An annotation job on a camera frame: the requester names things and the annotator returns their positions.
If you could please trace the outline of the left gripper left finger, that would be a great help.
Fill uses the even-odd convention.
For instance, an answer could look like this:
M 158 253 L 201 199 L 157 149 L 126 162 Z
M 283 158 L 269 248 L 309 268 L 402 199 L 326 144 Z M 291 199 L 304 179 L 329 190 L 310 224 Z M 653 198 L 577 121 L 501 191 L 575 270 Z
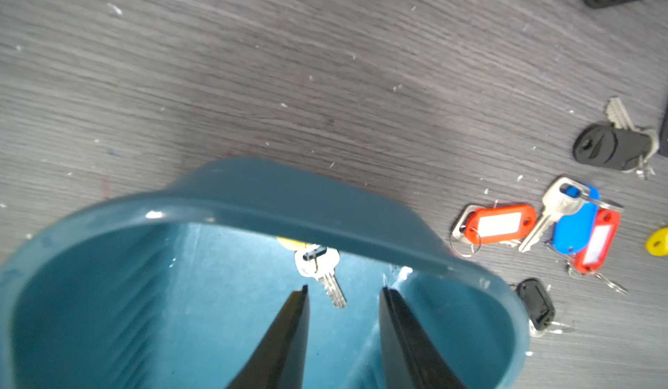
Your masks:
M 308 287 L 303 286 L 287 298 L 256 350 L 228 387 L 302 388 L 310 314 Z

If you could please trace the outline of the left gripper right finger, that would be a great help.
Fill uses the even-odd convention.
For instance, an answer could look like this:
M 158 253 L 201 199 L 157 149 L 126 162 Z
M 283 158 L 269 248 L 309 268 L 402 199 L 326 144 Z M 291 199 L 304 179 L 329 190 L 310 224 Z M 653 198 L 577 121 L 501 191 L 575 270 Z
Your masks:
M 379 326 L 387 388 L 463 388 L 399 291 L 380 293 Z

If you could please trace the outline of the teal plastic storage box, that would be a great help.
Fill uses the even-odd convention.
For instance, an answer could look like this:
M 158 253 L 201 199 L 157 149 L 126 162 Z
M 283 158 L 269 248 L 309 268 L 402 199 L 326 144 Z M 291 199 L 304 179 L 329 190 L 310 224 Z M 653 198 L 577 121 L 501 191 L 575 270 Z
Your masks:
M 347 307 L 277 237 L 337 249 Z M 259 159 L 60 220 L 1 270 L 4 388 L 223 388 L 289 295 L 309 289 L 306 388 L 382 388 L 383 288 L 470 388 L 507 388 L 530 345 L 515 291 L 409 207 Z

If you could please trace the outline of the red tag key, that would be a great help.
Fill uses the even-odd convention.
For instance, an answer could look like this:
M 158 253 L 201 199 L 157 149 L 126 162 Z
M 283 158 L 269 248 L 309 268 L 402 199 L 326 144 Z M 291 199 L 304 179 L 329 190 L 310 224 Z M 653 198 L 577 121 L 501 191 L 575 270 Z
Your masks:
M 483 246 L 518 246 L 534 229 L 538 217 L 527 204 L 466 206 L 455 221 L 449 239 L 454 253 L 463 258 L 476 255 Z
M 587 247 L 568 260 L 567 272 L 570 277 L 574 279 L 595 277 L 617 293 L 624 295 L 630 293 L 624 286 L 608 279 L 600 272 L 605 265 L 620 221 L 620 213 L 610 209 L 598 210 Z

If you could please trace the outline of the blue tag key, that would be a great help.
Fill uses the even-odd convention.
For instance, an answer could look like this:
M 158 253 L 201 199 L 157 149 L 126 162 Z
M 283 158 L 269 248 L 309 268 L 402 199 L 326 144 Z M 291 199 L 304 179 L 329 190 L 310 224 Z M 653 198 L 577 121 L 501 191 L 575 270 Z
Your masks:
M 555 252 L 566 256 L 580 253 L 589 244 L 598 211 L 623 210 L 620 204 L 601 199 L 596 188 L 565 176 L 558 177 L 546 189 L 542 203 L 543 211 L 535 227 L 518 244 L 520 253 L 530 251 L 551 227 L 549 245 Z

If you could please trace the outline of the yellow white tag key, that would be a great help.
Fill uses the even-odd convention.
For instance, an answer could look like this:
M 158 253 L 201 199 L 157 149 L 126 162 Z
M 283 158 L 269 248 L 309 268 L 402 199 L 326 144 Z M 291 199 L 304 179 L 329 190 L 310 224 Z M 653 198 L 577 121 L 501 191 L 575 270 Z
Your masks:
M 668 227 L 659 228 L 645 242 L 645 249 L 655 257 L 668 255 Z

